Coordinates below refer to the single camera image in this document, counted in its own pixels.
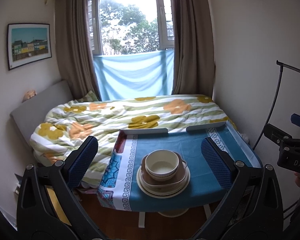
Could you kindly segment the person's right hand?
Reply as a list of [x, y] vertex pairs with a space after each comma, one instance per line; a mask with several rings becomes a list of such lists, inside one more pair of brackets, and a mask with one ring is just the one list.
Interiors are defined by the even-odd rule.
[[295, 175], [295, 183], [300, 188], [300, 173], [295, 172], [294, 175]]

